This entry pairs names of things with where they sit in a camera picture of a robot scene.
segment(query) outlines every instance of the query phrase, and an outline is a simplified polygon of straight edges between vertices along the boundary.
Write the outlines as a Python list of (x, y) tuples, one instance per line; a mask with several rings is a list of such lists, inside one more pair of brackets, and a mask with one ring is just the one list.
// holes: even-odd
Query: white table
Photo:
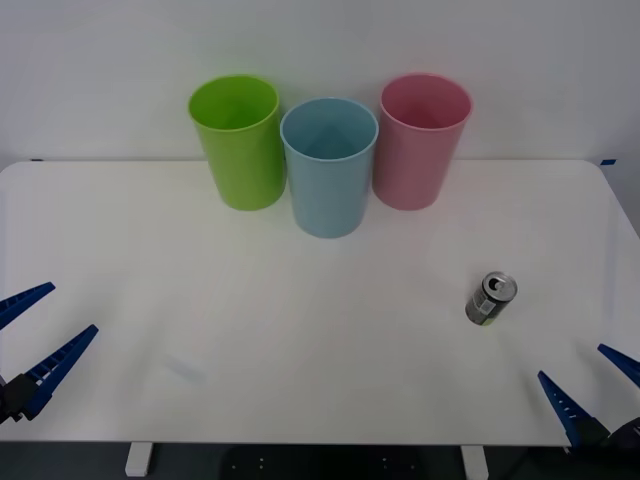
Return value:
[[(204, 162), (20, 163), (0, 174), (0, 296), (55, 292), (2, 333), (5, 378), (90, 323), (33, 422), (0, 440), (566, 445), (544, 370), (609, 429), (640, 392), (640, 240), (581, 161), (457, 161), (436, 204), (371, 196), (338, 240), (218, 198)], [(518, 281), (489, 327), (464, 305)]]

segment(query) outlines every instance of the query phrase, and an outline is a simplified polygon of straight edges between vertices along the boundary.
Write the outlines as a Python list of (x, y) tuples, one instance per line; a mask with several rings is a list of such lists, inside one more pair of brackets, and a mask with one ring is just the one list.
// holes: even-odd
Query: pink cup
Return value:
[(373, 190), (398, 210), (428, 207), (471, 115), (471, 96), (448, 78), (410, 73), (387, 84), (380, 106)]

